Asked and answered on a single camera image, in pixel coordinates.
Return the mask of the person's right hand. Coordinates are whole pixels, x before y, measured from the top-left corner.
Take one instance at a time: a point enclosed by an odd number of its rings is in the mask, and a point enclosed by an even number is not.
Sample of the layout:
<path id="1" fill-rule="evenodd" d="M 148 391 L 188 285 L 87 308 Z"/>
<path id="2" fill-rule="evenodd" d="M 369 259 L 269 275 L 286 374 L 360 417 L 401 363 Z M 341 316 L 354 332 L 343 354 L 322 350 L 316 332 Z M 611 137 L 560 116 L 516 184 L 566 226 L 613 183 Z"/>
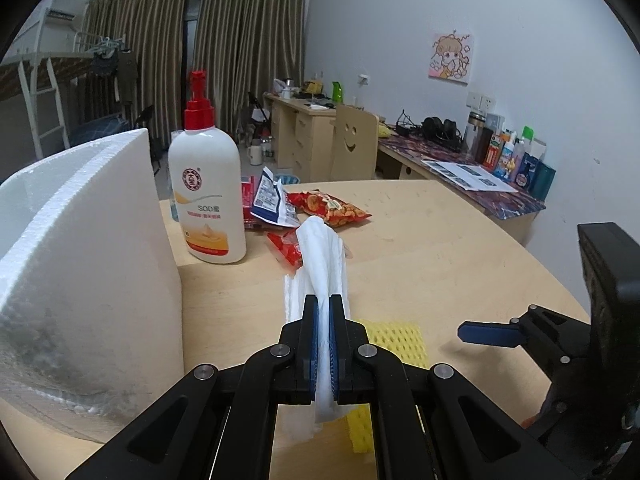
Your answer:
<path id="1" fill-rule="evenodd" d="M 535 422 L 538 422 L 538 420 L 540 419 L 541 415 L 542 415 L 542 413 L 538 412 L 537 414 L 535 414 L 533 416 L 527 417 L 526 419 L 524 419 L 521 422 L 521 427 L 524 428 L 524 429 L 530 428 L 531 426 L 533 426 L 533 424 Z"/>

